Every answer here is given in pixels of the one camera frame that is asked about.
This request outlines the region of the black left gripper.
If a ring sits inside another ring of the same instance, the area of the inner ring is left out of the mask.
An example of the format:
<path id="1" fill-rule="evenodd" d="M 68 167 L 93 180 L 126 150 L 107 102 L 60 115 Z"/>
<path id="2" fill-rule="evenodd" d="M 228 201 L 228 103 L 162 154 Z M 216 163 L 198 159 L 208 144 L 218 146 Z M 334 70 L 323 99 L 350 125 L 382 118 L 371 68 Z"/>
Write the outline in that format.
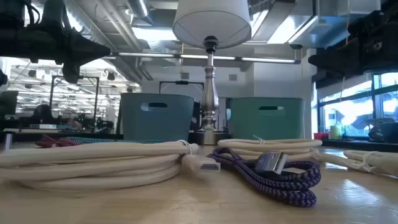
<path id="1" fill-rule="evenodd" d="M 79 66 L 108 56 L 111 49 L 74 31 L 64 27 L 0 28 L 0 56 L 29 58 L 35 63 L 40 59 L 64 63 L 64 79 L 78 83 Z"/>

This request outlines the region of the long ceiling light bar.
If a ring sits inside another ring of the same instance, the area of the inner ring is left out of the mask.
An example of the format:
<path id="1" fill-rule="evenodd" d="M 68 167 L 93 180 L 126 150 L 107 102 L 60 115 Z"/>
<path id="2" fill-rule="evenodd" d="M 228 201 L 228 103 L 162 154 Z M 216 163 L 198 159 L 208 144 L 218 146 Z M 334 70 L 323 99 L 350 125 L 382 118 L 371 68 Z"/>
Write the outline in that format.
<path id="1" fill-rule="evenodd" d="M 157 53 L 133 53 L 133 52 L 114 52 L 112 57 L 145 57 L 145 58 L 175 58 L 175 59 L 200 59 L 206 60 L 207 55 L 191 54 L 157 54 Z M 213 56 L 214 60 L 235 61 L 235 62 L 254 62 L 254 63 L 288 63 L 298 64 L 301 61 L 297 59 L 284 58 L 255 58 L 255 57 L 232 57 L 232 56 Z"/>

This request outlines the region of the round silver ventilation duct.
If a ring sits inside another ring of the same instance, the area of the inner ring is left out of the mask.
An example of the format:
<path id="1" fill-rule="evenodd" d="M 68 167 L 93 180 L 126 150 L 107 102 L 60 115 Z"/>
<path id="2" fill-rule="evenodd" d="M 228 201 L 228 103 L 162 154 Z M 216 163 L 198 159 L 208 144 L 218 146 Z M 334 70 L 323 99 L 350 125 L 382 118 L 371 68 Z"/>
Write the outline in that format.
<path id="1" fill-rule="evenodd" d="M 147 0 L 126 0 L 132 14 L 138 18 L 144 18 L 149 15 L 149 4 Z"/>

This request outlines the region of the person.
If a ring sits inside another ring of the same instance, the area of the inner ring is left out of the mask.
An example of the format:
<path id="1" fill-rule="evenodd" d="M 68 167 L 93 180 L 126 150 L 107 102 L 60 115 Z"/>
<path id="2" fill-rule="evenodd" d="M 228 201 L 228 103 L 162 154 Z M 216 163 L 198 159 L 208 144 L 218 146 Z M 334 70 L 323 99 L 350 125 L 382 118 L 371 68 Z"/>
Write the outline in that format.
<path id="1" fill-rule="evenodd" d="M 49 105 L 39 105 L 36 107 L 32 118 L 40 124 L 54 124 L 55 119 Z"/>

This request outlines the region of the silver table lamp white shade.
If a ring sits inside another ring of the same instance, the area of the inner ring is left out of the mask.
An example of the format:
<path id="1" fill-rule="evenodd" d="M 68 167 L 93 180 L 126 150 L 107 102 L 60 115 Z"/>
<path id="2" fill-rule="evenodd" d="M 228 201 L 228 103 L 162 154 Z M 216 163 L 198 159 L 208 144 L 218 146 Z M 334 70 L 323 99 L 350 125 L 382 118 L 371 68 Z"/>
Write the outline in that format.
<path id="1" fill-rule="evenodd" d="M 219 98 L 215 85 L 215 52 L 251 39 L 248 0 L 179 0 L 172 30 L 183 44 L 206 51 L 201 127 L 193 133 L 193 142 L 216 145 L 228 134 L 216 128 Z"/>

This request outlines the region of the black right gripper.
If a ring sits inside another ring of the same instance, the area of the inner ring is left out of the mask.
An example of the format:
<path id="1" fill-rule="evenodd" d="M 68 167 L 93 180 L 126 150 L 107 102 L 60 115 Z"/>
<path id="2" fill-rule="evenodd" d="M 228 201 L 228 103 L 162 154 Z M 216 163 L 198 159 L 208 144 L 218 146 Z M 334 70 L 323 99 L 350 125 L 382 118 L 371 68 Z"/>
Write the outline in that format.
<path id="1" fill-rule="evenodd" d="M 351 41 L 308 58 L 319 69 L 342 75 L 398 70 L 398 4 L 383 6 L 348 26 Z"/>

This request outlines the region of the rectangular silver ventilation duct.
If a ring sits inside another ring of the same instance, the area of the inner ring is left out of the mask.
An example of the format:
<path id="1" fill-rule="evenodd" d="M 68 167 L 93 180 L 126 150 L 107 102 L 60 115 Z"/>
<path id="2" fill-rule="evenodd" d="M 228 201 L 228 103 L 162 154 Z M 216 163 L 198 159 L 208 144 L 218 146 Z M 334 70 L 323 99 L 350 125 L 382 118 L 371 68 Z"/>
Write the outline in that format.
<path id="1" fill-rule="evenodd" d="M 292 17 L 303 19 L 289 44 L 325 48 L 348 36 L 347 26 L 380 10 L 383 0 L 297 0 Z"/>

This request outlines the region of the striped dark object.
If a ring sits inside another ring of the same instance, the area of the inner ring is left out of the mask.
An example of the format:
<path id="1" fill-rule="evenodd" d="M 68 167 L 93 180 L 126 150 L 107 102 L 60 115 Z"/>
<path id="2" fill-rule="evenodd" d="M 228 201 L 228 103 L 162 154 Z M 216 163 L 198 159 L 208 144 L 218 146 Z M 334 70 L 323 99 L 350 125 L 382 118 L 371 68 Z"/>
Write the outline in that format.
<path id="1" fill-rule="evenodd" d="M 374 141 L 374 142 L 384 142 L 385 137 L 381 133 L 381 127 L 380 125 L 376 125 L 373 128 L 370 129 L 369 133 L 369 140 Z"/>

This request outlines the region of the dark bin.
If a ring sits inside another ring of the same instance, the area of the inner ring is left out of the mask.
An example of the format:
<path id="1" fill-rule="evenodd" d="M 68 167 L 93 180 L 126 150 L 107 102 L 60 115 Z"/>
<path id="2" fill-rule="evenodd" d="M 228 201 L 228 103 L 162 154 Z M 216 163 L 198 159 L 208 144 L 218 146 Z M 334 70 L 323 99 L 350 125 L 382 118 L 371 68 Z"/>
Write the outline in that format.
<path id="1" fill-rule="evenodd" d="M 398 123 L 384 123 L 380 125 L 384 142 L 398 144 Z"/>

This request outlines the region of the yellow-green cup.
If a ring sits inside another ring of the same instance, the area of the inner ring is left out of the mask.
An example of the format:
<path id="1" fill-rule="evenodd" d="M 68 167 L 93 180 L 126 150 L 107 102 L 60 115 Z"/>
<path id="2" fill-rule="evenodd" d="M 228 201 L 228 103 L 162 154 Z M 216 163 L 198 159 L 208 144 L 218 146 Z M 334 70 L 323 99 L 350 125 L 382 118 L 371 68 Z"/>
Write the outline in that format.
<path id="1" fill-rule="evenodd" d="M 342 137 L 341 126 L 340 125 L 330 126 L 330 132 L 328 138 L 331 140 L 340 140 L 341 137 Z"/>

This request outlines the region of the low black rig frame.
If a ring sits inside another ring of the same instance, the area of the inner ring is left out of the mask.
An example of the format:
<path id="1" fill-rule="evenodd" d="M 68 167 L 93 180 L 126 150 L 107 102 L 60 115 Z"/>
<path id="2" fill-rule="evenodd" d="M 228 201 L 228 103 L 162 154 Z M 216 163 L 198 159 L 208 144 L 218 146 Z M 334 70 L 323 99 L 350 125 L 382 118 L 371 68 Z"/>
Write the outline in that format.
<path id="1" fill-rule="evenodd" d="M 201 90 L 198 89 L 198 91 L 203 92 L 205 89 L 205 84 L 203 82 L 189 82 L 186 80 L 179 80 L 179 81 L 160 81 L 159 82 L 159 93 L 162 93 L 162 90 L 165 90 L 165 88 L 162 89 L 162 84 L 164 83 L 173 83 L 176 85 L 201 85 Z"/>

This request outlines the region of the dark monitor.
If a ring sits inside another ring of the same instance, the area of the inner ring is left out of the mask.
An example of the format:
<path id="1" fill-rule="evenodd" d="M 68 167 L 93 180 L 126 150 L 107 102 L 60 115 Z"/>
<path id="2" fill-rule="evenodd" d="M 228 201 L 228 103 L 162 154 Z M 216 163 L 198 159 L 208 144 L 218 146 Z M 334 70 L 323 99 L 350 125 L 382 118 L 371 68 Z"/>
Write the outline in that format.
<path id="1" fill-rule="evenodd" d="M 4 91 L 0 93 L 0 116 L 16 113 L 18 91 Z"/>

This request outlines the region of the silver metal post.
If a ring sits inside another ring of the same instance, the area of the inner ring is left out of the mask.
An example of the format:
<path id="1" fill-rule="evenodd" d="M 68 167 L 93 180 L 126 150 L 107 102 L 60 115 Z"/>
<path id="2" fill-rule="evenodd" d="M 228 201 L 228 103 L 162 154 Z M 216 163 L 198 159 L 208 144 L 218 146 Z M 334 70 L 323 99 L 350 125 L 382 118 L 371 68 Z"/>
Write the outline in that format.
<path id="1" fill-rule="evenodd" d="M 12 147 L 12 141 L 13 141 L 13 132 L 5 132 L 5 138 L 4 138 L 4 150 L 9 150 Z"/>

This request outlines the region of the blue plastic bin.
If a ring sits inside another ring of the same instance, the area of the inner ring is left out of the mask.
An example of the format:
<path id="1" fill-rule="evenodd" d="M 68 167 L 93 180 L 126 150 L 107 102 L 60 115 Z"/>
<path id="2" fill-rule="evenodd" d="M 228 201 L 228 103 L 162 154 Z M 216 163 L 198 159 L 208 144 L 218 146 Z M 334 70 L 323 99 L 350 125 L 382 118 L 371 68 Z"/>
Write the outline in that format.
<path id="1" fill-rule="evenodd" d="M 121 121 L 125 140 L 187 140 L 194 99 L 184 95 L 123 93 Z"/>

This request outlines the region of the green plastic bin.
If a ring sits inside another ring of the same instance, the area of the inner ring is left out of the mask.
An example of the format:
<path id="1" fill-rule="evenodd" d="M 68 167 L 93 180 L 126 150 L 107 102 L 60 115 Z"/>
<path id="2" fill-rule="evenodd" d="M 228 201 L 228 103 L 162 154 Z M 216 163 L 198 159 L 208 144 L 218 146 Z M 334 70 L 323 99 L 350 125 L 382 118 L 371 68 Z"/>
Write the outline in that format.
<path id="1" fill-rule="evenodd" d="M 305 101 L 301 98 L 244 97 L 231 100 L 235 139 L 300 139 Z"/>

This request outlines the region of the tall black rig frame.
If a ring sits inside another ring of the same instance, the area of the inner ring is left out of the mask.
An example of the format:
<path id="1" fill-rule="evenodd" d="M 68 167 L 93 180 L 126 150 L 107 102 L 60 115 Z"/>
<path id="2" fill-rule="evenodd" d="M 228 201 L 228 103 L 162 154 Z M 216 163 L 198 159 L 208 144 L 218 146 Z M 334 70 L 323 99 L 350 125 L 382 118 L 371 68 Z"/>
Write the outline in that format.
<path id="1" fill-rule="evenodd" d="M 83 114 L 89 126 L 96 126 L 100 78 L 84 75 L 53 75 L 50 85 L 49 107 L 79 118 Z"/>

